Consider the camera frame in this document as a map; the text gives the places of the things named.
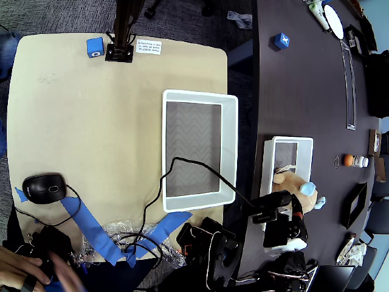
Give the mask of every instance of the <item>orange ball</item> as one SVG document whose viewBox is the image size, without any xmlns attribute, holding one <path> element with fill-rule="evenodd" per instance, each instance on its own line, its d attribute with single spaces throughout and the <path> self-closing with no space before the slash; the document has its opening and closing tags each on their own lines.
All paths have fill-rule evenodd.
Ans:
<svg viewBox="0 0 389 292">
<path fill-rule="evenodd" d="M 352 166 L 354 163 L 354 157 L 350 154 L 345 155 L 345 160 L 344 160 L 345 166 Z"/>
</svg>

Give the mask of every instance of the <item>white cloth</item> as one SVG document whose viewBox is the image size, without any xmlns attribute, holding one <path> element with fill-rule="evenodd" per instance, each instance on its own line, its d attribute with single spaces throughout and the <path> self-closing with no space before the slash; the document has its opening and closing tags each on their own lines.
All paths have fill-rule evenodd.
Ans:
<svg viewBox="0 0 389 292">
<path fill-rule="evenodd" d="M 239 14 L 235 11 L 228 11 L 227 19 L 235 20 L 240 29 L 253 29 L 253 16 L 251 14 Z"/>
</svg>

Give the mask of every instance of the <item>dark table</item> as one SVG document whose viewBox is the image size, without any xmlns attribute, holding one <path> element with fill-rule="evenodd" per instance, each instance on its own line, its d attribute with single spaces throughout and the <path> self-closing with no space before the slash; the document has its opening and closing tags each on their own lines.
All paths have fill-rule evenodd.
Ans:
<svg viewBox="0 0 389 292">
<path fill-rule="evenodd" d="M 351 12 L 339 1 L 330 5 L 338 13 L 343 28 L 360 29 Z M 367 93 L 362 60 L 353 55 L 356 84 L 356 131 L 346 129 L 346 88 L 340 41 L 324 33 L 321 25 L 302 0 L 253 1 L 253 80 L 254 104 L 258 109 L 252 198 L 259 196 L 263 145 L 273 136 L 301 136 L 314 139 L 311 181 L 326 205 L 305 216 L 308 247 L 306 260 L 315 258 L 322 265 L 335 264 L 345 235 L 362 232 L 374 181 L 374 161 L 367 169 L 334 168 L 337 155 L 368 154 L 369 129 L 378 129 L 378 119 L 367 110 Z M 283 32 L 290 46 L 279 50 L 273 36 Z M 356 183 L 368 183 L 365 210 L 347 231 L 340 224 L 343 200 Z M 263 252 L 263 232 L 259 226 L 247 227 L 239 273 L 259 268 L 273 260 Z"/>
</svg>

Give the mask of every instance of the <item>white paper label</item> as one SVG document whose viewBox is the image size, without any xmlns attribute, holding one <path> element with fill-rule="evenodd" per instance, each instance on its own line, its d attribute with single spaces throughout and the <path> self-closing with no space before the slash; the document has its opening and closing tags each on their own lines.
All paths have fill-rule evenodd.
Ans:
<svg viewBox="0 0 389 292">
<path fill-rule="evenodd" d="M 136 40 L 137 53 L 160 55 L 161 48 L 161 41 Z"/>
</svg>

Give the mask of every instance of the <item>human hand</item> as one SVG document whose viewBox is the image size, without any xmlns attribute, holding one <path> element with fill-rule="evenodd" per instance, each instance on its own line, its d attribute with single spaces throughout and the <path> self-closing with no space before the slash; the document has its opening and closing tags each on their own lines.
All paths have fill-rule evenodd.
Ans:
<svg viewBox="0 0 389 292">
<path fill-rule="evenodd" d="M 50 284 L 50 279 L 39 269 L 41 259 L 23 257 L 0 246 L 0 287 L 8 286 L 16 289 L 23 287 L 27 274 L 36 277 L 36 292 L 44 292 L 42 283 Z"/>
<path fill-rule="evenodd" d="M 65 292 L 85 292 L 85 288 L 77 274 L 56 254 L 50 253 L 54 263 L 54 271 Z"/>
</svg>

